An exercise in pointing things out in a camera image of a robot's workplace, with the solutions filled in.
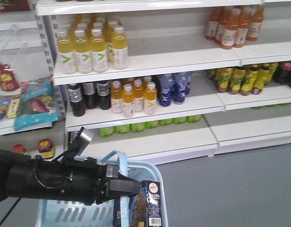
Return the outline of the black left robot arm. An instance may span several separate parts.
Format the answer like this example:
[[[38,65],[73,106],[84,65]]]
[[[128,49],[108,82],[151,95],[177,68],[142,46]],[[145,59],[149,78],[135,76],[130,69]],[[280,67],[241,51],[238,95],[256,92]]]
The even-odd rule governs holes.
[[[0,150],[0,202],[8,197],[101,204],[140,192],[137,180],[114,164],[66,155],[61,161]]]

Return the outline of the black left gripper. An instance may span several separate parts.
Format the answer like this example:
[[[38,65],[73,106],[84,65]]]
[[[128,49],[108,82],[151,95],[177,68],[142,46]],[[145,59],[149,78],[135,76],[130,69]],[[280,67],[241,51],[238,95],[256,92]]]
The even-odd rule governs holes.
[[[90,206],[123,196],[134,197],[140,193],[140,182],[119,174],[114,164],[97,164],[88,157],[84,161],[72,160],[60,187],[61,201],[81,202]]]

